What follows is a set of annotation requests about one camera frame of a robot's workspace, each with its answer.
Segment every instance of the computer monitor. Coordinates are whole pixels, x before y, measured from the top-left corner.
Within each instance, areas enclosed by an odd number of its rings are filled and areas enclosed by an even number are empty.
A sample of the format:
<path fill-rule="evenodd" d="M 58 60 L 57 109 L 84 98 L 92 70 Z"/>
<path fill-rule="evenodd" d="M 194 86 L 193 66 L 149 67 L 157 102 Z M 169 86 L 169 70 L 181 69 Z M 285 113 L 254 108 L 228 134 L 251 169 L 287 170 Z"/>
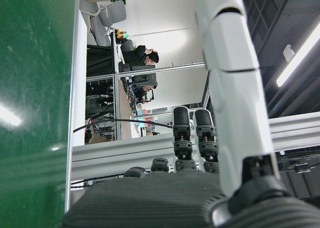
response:
<path fill-rule="evenodd" d="M 140 70 L 149 70 L 149 69 L 155 69 L 155 65 L 141 65 L 141 66 L 131 66 L 132 71 L 140 71 Z"/>
<path fill-rule="evenodd" d="M 130 84 L 135 85 L 136 87 L 158 85 L 156 73 L 135 75 L 133 78 L 134 81 Z"/>

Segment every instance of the green surface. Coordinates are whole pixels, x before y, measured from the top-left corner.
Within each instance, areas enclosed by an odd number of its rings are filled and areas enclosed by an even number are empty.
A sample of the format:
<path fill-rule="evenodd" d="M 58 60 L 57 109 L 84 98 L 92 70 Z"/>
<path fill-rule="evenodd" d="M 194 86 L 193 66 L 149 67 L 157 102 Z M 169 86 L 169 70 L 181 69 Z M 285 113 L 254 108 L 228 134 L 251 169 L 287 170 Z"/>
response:
<path fill-rule="evenodd" d="M 64 214 L 75 1 L 0 0 L 0 227 Z"/>

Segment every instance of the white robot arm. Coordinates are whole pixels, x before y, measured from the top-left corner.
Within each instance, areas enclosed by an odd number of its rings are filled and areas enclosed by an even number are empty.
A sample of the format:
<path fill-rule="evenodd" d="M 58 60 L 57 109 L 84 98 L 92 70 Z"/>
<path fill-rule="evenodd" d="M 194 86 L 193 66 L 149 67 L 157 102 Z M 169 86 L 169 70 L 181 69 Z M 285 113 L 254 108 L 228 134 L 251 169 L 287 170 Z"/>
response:
<path fill-rule="evenodd" d="M 242 184 L 243 161 L 270 155 L 279 177 L 257 55 L 242 0 L 196 0 L 210 71 L 221 188 L 231 196 Z"/>

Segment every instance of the dark hair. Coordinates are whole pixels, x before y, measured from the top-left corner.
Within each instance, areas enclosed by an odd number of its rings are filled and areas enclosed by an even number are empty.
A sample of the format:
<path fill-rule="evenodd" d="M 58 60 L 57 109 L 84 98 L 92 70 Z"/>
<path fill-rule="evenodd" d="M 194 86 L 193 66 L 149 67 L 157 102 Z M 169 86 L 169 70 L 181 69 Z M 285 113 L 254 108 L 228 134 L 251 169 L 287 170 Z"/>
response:
<path fill-rule="evenodd" d="M 151 60 L 155 61 L 156 63 L 159 62 L 159 55 L 156 51 L 152 51 L 150 54 L 147 55 Z"/>

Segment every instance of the ceiling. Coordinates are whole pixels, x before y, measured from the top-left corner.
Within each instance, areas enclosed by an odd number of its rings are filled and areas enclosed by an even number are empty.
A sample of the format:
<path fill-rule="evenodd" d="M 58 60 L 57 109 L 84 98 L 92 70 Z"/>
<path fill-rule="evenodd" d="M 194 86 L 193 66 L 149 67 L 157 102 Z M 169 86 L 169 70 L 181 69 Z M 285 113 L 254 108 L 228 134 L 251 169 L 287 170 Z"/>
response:
<path fill-rule="evenodd" d="M 320 19 L 320 0 L 243 0 L 270 118 L 320 111 L 320 42 L 280 88 L 276 80 Z"/>

